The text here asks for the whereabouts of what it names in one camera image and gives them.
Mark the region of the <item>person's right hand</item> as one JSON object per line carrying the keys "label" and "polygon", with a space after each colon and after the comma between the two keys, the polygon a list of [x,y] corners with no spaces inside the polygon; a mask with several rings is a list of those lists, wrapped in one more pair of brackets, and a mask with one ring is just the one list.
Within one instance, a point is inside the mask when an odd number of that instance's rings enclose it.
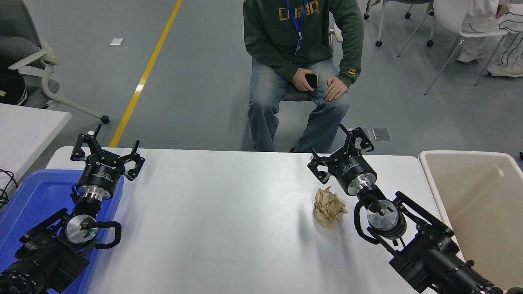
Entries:
{"label": "person's right hand", "polygon": [[310,69],[304,69],[299,68],[297,69],[296,73],[294,74],[291,82],[293,85],[302,92],[314,92],[315,89],[318,89],[318,87],[314,88],[311,87],[308,81],[306,80],[306,74],[312,74],[312,71]]}

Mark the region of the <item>person's left hand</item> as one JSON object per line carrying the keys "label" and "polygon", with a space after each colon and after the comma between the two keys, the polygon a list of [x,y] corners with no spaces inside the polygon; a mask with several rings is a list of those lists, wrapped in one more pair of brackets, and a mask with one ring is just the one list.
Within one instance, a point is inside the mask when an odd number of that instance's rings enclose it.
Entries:
{"label": "person's left hand", "polygon": [[324,93],[324,98],[327,102],[332,102],[347,93],[347,90],[348,86],[337,76],[334,76],[327,81],[327,90]]}

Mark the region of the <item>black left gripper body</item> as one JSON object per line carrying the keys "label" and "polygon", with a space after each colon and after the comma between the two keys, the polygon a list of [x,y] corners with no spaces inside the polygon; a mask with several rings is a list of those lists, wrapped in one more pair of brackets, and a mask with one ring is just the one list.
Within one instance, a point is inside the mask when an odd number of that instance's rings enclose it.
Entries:
{"label": "black left gripper body", "polygon": [[125,167],[114,160],[101,161],[99,156],[88,156],[86,166],[76,184],[78,192],[85,192],[87,188],[97,186],[105,192],[115,192]]}

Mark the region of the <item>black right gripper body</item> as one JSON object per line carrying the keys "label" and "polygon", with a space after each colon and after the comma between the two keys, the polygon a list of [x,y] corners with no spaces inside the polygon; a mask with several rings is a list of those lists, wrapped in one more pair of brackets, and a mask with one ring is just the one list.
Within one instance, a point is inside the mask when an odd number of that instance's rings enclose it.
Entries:
{"label": "black right gripper body", "polygon": [[335,162],[329,164],[329,173],[347,195],[356,196],[364,187],[376,183],[377,173],[362,155],[348,156],[344,152],[335,152],[331,158]]}

